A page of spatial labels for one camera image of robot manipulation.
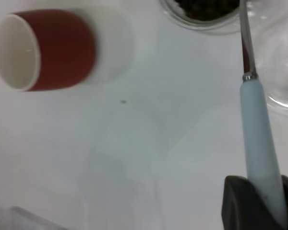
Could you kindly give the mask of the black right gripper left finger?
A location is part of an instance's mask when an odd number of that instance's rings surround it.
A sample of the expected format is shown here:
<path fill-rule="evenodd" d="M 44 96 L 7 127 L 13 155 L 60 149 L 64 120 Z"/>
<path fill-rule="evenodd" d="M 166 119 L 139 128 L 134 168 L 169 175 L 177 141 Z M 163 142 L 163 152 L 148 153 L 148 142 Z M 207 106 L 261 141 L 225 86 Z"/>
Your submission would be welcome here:
<path fill-rule="evenodd" d="M 227 176 L 221 210 L 225 230 L 281 230 L 254 186 L 245 178 Z"/>

